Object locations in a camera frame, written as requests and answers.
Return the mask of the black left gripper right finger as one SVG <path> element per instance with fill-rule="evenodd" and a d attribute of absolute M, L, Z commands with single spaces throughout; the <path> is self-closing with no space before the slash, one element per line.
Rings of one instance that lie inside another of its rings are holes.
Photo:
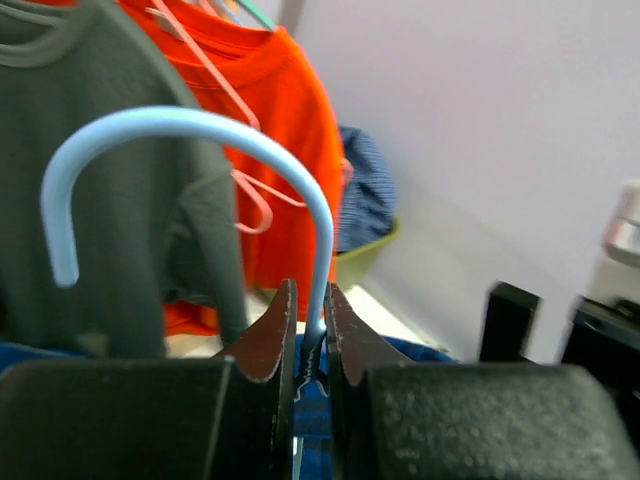
<path fill-rule="evenodd" d="M 325 298 L 337 479 L 635 479 L 614 402 L 573 365 L 415 362 Z"/>

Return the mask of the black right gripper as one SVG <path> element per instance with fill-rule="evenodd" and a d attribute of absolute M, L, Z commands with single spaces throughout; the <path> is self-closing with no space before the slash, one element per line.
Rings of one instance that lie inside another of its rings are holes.
<path fill-rule="evenodd" d="M 479 349 L 481 362 L 516 362 L 525 349 L 542 299 L 506 282 L 489 290 Z M 561 355 L 619 395 L 639 393 L 639 305 L 618 297 L 577 299 Z"/>

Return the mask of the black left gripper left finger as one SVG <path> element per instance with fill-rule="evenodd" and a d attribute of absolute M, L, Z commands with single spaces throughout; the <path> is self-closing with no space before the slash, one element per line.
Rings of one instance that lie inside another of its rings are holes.
<path fill-rule="evenodd" d="M 58 357 L 1 376 L 5 479 L 288 479 L 297 288 L 210 358 Z"/>

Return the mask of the light blue wire hanger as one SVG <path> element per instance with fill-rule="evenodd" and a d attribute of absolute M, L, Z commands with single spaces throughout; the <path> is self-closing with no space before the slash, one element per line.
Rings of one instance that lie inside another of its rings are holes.
<path fill-rule="evenodd" d="M 245 330 L 231 166 L 222 146 L 273 167 L 315 227 L 307 324 L 294 390 L 323 383 L 322 300 L 333 219 L 317 181 L 286 149 L 234 120 L 177 106 L 105 115 L 76 130 L 44 172 L 40 212 L 55 283 L 76 290 L 83 346 L 129 358 L 164 354 L 171 296 L 216 308 L 225 341 Z"/>

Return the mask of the blue plaid shirt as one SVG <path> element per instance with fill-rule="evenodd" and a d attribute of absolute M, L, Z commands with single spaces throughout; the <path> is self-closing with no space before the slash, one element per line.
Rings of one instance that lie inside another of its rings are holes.
<path fill-rule="evenodd" d="M 455 362 L 449 355 L 427 345 L 384 336 L 392 347 L 418 363 Z M 53 358 L 86 358 L 86 355 L 60 350 L 41 349 L 15 343 L 1 343 L 1 371 L 9 366 L 29 360 Z M 316 386 L 306 387 L 303 399 L 294 406 L 294 437 L 299 440 L 294 454 L 297 479 L 330 479 L 332 473 L 329 400 Z"/>

